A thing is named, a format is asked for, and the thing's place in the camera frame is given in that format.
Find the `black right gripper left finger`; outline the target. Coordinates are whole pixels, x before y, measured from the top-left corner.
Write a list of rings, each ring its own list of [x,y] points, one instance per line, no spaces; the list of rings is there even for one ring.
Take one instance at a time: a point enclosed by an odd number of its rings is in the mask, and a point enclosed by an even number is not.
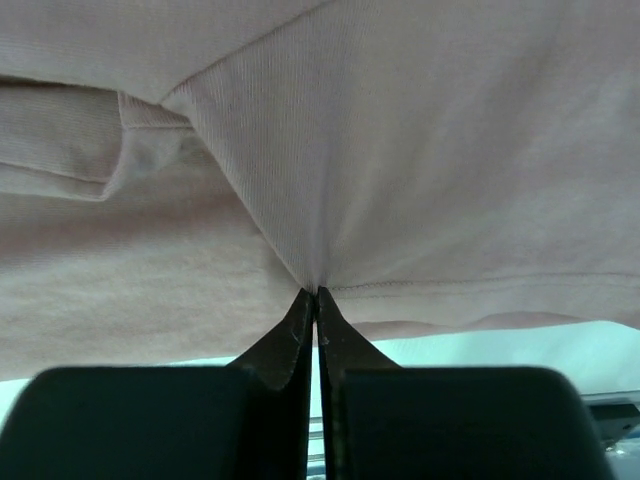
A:
[[[314,299],[217,366],[60,367],[19,395],[5,479],[302,479]]]

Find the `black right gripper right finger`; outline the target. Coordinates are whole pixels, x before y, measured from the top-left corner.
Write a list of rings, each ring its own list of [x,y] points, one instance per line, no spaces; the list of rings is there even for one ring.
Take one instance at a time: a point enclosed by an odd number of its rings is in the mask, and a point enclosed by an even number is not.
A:
[[[330,479],[610,479],[592,417],[540,367],[408,368],[316,296]]]

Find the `dusty pink t-shirt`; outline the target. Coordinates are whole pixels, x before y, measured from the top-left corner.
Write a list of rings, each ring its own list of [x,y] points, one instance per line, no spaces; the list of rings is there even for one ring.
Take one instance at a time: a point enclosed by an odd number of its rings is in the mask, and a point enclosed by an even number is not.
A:
[[[5,1],[1,376],[639,324],[635,1]]]

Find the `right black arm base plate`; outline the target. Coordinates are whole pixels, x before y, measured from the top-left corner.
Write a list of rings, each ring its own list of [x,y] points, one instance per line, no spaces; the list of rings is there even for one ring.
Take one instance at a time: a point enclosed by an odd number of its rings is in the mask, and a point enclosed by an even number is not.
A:
[[[583,395],[605,450],[639,438],[639,391]]]

